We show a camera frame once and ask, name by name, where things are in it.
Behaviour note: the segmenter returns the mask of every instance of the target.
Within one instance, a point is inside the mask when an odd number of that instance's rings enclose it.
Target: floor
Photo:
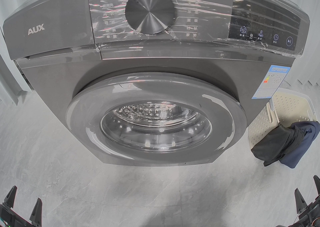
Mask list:
[[[292,89],[309,95],[320,116],[319,86]],[[250,152],[248,132],[211,164],[102,164],[36,92],[17,107],[0,103],[0,144],[0,197],[16,185],[14,210],[26,219],[40,197],[44,227],[287,226],[296,218],[294,189],[310,203],[312,177],[320,175],[319,139],[295,169],[264,167]]]

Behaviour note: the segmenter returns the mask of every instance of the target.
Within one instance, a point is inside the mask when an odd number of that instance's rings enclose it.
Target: qr code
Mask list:
[[[277,75],[272,81],[273,84],[279,84],[284,79],[285,75]]]

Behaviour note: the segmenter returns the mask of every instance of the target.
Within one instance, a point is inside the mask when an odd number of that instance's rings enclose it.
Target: control panel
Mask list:
[[[102,46],[145,39],[245,40],[290,52],[301,19],[282,5],[275,0],[89,0],[94,41]]]
[[[98,44],[227,39],[232,11],[232,0],[89,0],[89,5]]]
[[[300,18],[266,0],[233,0],[229,38],[294,51]]]

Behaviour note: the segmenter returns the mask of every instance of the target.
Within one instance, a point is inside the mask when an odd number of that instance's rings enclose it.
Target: washing machine door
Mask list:
[[[210,159],[244,134],[239,102],[196,78],[132,73],[102,80],[71,101],[66,121],[83,143],[151,164]]]

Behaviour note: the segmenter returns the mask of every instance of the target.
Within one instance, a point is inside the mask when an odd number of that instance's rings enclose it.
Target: play pause button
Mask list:
[[[287,46],[291,46],[294,43],[294,39],[292,37],[288,37],[286,43]]]

